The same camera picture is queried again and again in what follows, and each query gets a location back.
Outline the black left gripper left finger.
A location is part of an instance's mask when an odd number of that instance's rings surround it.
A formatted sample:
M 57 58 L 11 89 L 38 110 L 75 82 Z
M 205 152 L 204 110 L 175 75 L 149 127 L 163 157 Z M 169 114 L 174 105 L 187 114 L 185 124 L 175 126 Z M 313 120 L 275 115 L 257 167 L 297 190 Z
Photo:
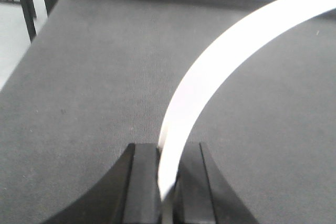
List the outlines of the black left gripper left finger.
M 160 223 L 155 144 L 129 144 L 83 196 L 46 223 Z

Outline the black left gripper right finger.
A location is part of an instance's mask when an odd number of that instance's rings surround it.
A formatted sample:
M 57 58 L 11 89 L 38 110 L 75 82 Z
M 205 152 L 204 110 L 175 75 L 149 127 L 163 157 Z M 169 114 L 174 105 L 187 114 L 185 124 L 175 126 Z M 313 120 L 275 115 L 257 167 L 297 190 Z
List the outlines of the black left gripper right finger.
M 259 223 L 224 178 L 205 143 L 187 143 L 174 188 L 174 223 Z

